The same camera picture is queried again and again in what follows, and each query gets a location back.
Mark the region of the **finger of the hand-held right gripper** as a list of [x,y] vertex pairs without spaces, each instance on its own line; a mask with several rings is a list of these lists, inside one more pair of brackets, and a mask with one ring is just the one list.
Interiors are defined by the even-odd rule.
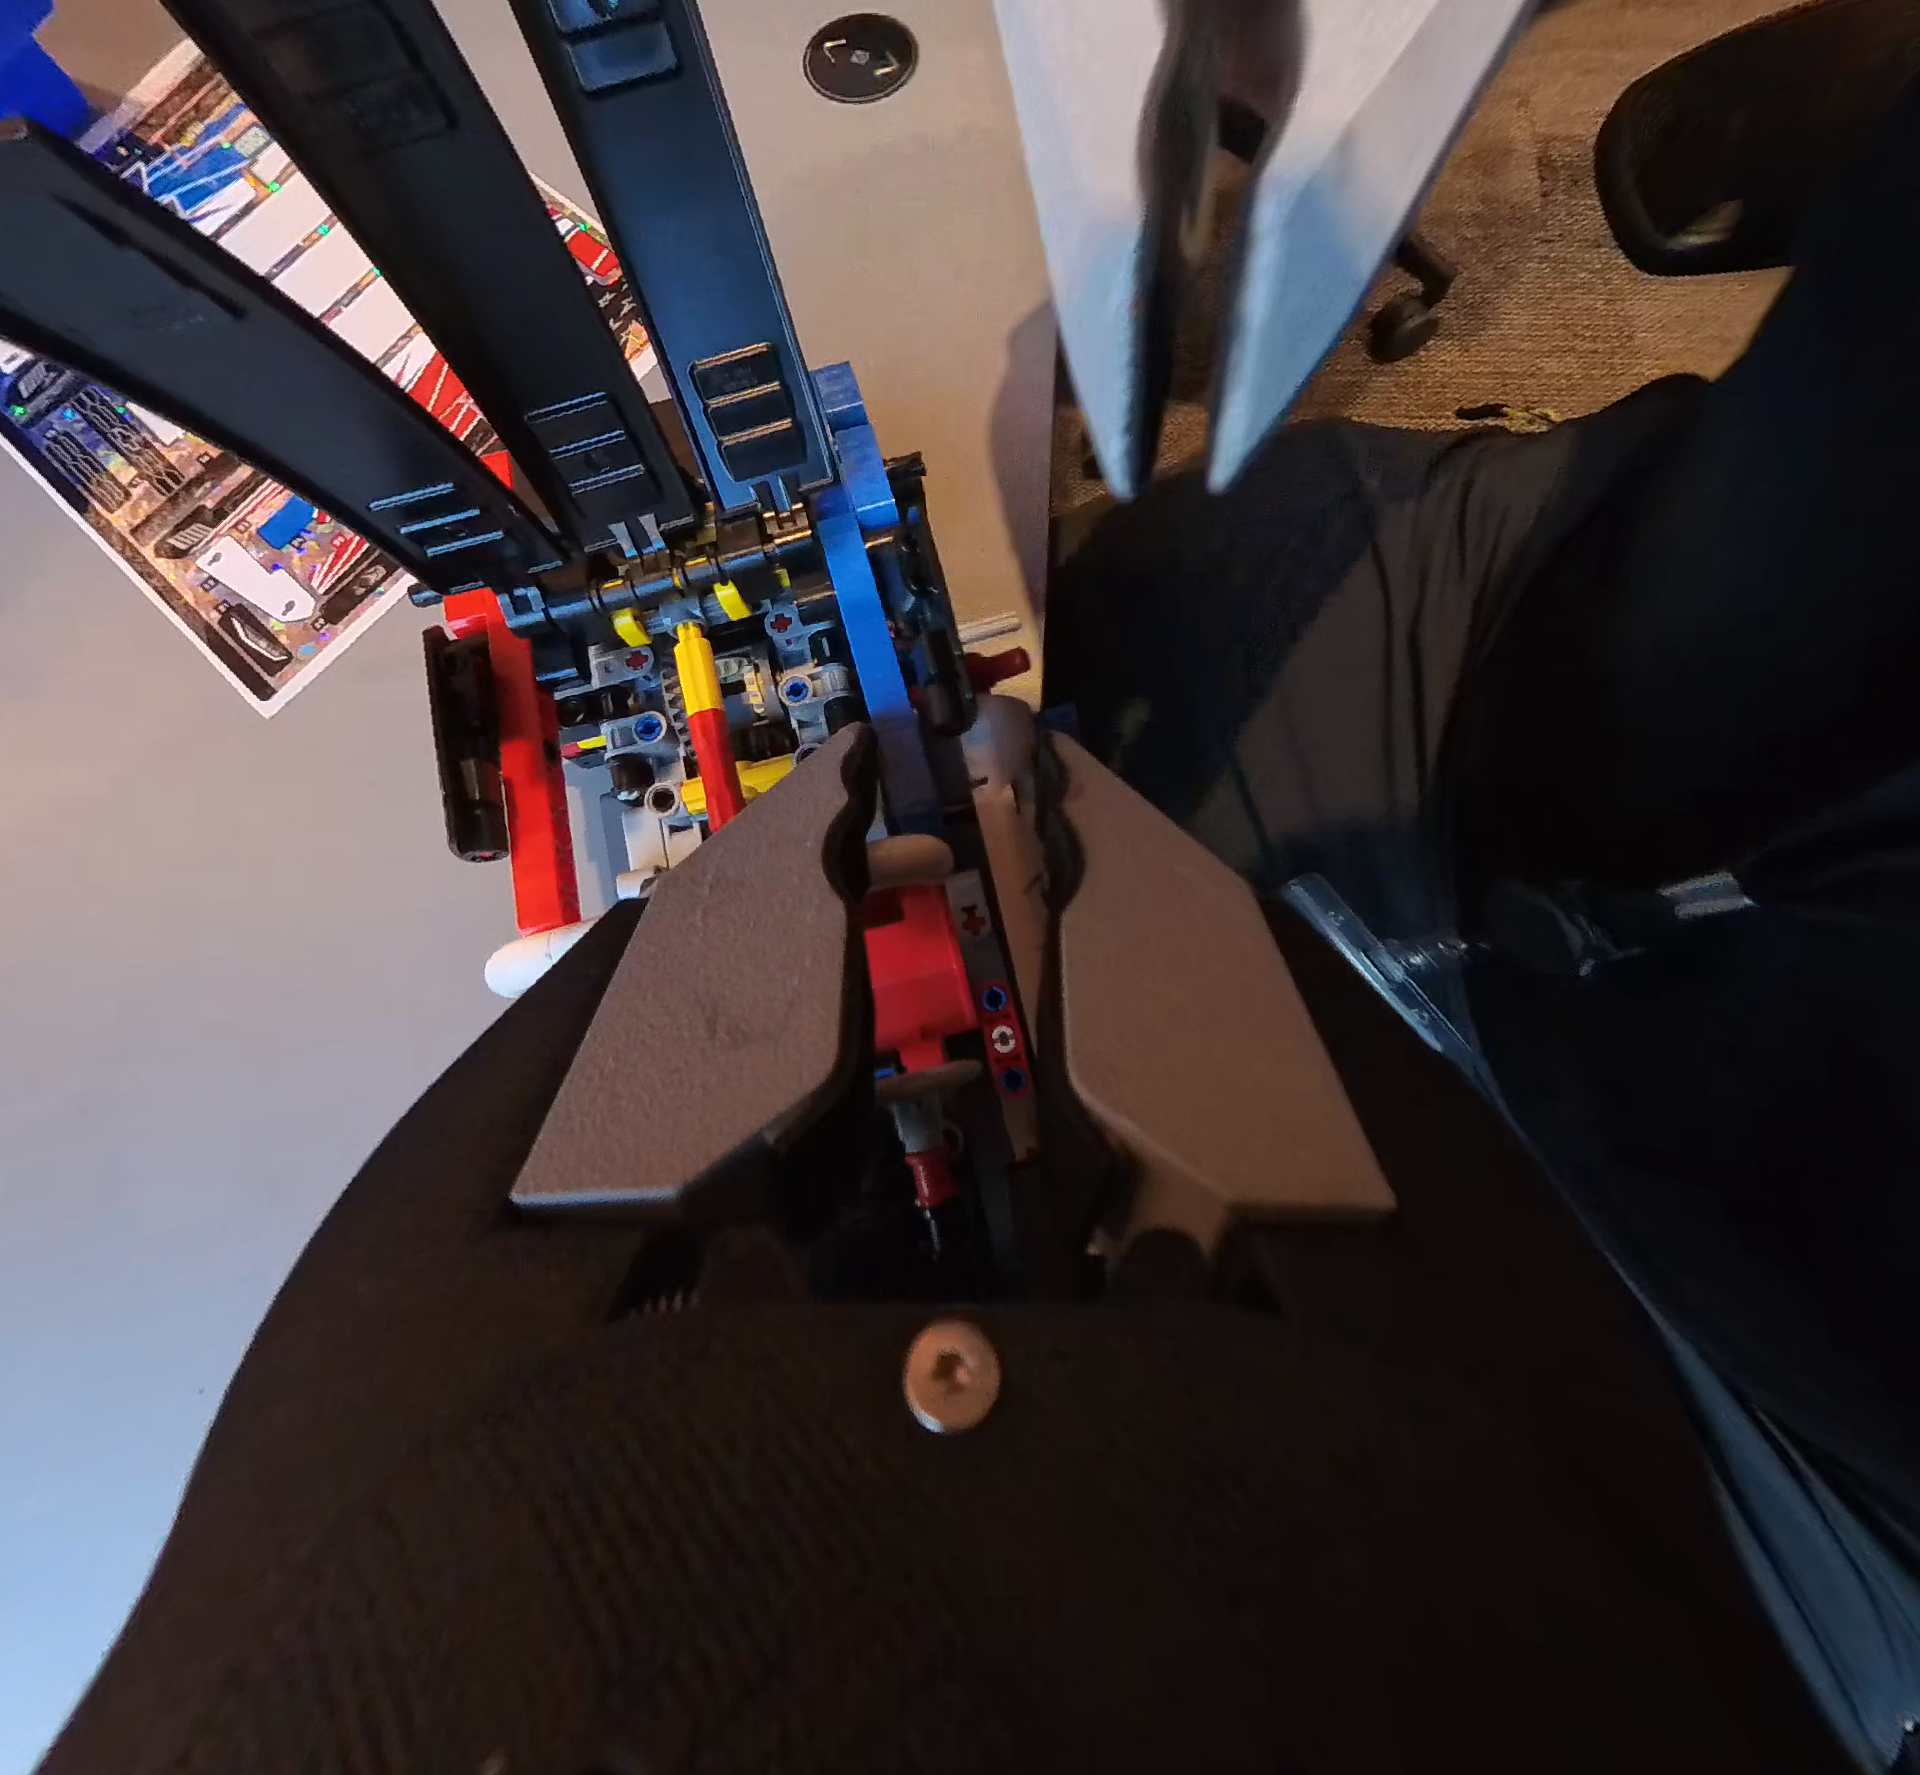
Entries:
[[1253,177],[1208,439],[1226,491],[1410,226],[1541,0],[1304,0],[1294,110]]
[[1180,0],[993,0],[1066,360],[1108,491],[1153,476],[1192,202]]

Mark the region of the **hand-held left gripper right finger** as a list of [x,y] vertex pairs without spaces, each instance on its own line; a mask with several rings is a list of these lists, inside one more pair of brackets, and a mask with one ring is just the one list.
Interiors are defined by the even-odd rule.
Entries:
[[1041,741],[1043,1048],[1111,1262],[1396,1207],[1253,888],[1066,732]]

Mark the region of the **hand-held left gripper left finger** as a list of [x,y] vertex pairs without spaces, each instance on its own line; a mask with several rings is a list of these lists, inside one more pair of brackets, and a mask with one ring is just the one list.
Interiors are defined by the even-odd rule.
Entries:
[[707,1217],[858,1075],[875,787],[873,731],[852,723],[654,881],[515,1208]]

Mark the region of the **toy brick race car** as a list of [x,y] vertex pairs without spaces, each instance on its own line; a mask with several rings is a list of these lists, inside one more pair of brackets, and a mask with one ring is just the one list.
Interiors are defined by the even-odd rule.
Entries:
[[819,369],[780,297],[740,145],[690,0],[540,0],[573,78],[549,92],[594,163],[619,142],[674,165],[616,186],[619,224],[529,176],[429,0],[166,0],[385,270],[510,457],[498,477],[309,310],[274,366],[211,347],[121,376],[144,317],[148,245],[90,230],[166,213],[134,195],[97,226],[95,184],[31,142],[5,155],[5,345],[113,386],[356,525],[444,622],[425,632],[449,850],[506,860],[519,937],[487,980],[512,994],[583,932],[565,766],[612,768],[621,893],[707,837],[707,745],[682,704],[688,622],[748,802],[875,709],[882,813],[932,820],[972,722],[918,455],[882,462],[855,379]]

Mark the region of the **round desk grommet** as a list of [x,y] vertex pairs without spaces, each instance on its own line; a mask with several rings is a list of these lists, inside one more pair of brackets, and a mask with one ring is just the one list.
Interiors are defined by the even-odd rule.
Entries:
[[803,78],[837,106],[873,106],[906,87],[920,64],[916,33],[882,11],[830,18],[803,45]]

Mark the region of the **black chair caster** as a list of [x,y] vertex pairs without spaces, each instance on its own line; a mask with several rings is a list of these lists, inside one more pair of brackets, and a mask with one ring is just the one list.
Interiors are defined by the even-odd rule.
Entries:
[[1436,338],[1443,304],[1460,277],[1460,265],[1419,230],[1404,233],[1391,265],[1408,277],[1410,286],[1370,316],[1365,349],[1374,366],[1404,362]]

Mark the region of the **person's dark clothed body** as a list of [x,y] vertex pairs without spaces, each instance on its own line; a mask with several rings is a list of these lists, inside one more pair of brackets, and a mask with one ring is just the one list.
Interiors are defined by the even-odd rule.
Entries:
[[1471,1071],[1658,1328],[1860,1770],[1915,1770],[1915,92],[1717,379],[1284,428],[1117,506],[1050,698],[1261,895],[1456,928]]

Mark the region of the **holographic sticker sheet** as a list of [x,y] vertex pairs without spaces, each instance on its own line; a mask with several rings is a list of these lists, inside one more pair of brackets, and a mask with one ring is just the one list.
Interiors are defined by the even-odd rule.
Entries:
[[[227,245],[476,453],[510,457],[385,270],[203,51],[177,42],[86,153]],[[127,393],[2,347],[5,444],[97,546],[274,715],[410,578],[356,525]]]

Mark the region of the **blue plastic bin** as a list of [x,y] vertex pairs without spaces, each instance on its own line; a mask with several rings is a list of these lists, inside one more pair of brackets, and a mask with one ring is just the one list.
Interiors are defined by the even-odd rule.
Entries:
[[97,107],[38,36],[52,13],[54,0],[2,0],[2,120],[31,120],[80,142]]

